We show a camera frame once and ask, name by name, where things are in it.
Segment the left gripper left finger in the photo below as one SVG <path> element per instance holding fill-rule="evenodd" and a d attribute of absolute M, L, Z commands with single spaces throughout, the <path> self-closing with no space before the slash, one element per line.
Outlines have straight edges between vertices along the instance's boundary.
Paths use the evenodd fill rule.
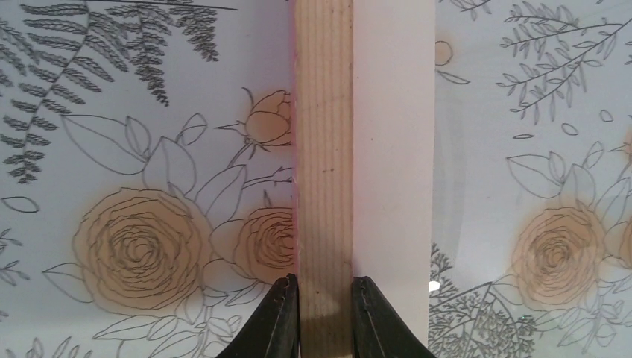
<path fill-rule="evenodd" d="M 218 358 L 298 358 L 299 291 L 295 274 L 275 281 Z"/>

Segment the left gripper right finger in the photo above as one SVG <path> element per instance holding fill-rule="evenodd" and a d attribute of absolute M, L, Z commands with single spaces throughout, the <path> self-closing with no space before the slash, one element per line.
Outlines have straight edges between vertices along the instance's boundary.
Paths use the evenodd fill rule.
<path fill-rule="evenodd" d="M 354 357 L 435 358 L 370 277 L 353 278 L 352 308 Z"/>

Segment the pink wooden picture frame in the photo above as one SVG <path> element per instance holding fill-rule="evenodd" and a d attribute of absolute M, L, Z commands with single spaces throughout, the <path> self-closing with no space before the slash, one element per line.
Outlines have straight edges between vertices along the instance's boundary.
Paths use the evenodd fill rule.
<path fill-rule="evenodd" d="M 433 1 L 291 3 L 304 357 L 354 357 L 354 277 L 426 344 L 435 16 Z"/>

